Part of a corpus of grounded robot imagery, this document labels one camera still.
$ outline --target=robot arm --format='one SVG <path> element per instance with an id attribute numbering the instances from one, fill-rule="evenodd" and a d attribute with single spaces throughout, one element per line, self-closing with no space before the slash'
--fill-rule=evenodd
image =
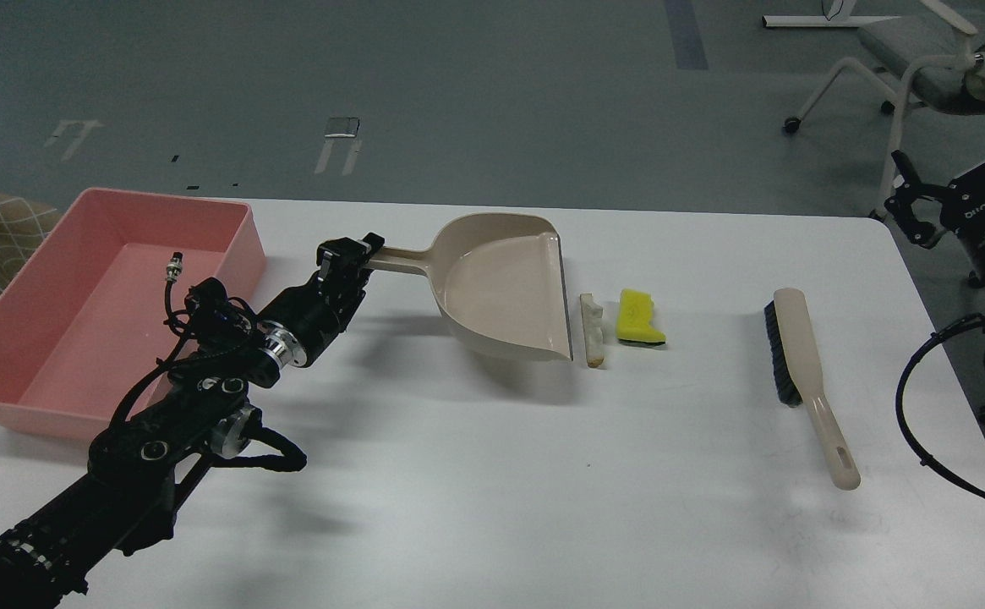
<path id="1" fill-rule="evenodd" d="M 211 467 L 302 469 L 303 452 L 261 423 L 249 384 L 275 385 L 282 367 L 310 366 L 345 332 L 364 299 L 371 274 L 364 266 L 381 246 L 372 233 L 322 244 L 319 270 L 260 315 L 234 304 L 214 278 L 189 290 L 186 311 L 172 313 L 167 303 L 168 324 L 182 336 L 178 346 L 194 337 L 197 351 L 175 359 L 174 349 L 160 362 L 90 444 L 87 473 L 0 535 L 0 608 L 56 606 L 66 594 L 86 592 L 87 572 L 110 551 L 129 556 L 172 539 L 176 513 Z M 175 319 L 182 313 L 187 322 Z M 170 393 L 126 419 L 141 388 L 162 373 L 172 381 Z M 253 440 L 278 454 L 238 458 Z M 177 481 L 176 465 L 195 454 L 194 467 Z"/>

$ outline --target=hand brush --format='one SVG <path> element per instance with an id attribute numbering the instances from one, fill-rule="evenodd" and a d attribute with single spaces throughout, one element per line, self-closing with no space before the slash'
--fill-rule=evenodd
<path id="1" fill-rule="evenodd" d="M 860 485 L 860 471 L 856 470 L 852 453 L 824 396 L 824 369 L 804 293 L 794 288 L 779 289 L 763 312 L 774 355 L 778 398 L 790 406 L 807 401 L 834 486 L 847 491 L 856 489 Z"/>

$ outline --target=yellow sponge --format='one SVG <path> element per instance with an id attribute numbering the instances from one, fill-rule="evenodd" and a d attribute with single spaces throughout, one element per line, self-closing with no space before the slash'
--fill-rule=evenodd
<path id="1" fill-rule="evenodd" d="M 620 292 L 620 316 L 616 317 L 616 338 L 629 343 L 665 344 L 665 334 L 650 326 L 654 301 L 650 294 L 624 289 Z"/>

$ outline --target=pink plastic tray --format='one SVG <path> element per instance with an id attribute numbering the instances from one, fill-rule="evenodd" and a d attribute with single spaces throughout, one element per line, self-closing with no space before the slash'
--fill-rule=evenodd
<path id="1" fill-rule="evenodd" d="M 162 325 L 173 251 L 178 309 L 207 277 L 248 298 L 265 266 L 245 204 L 112 189 L 75 200 L 0 297 L 0 425 L 83 439 L 105 428 L 176 343 Z M 164 389 L 156 382 L 136 409 Z"/>

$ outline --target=beige dustpan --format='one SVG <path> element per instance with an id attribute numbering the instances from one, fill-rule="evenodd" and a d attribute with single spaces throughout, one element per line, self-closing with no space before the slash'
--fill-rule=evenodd
<path id="1" fill-rule="evenodd" d="M 384 247 L 369 269 L 422 274 L 452 334 L 503 359 L 570 359 L 561 244 L 544 218 L 474 213 L 424 251 Z"/>

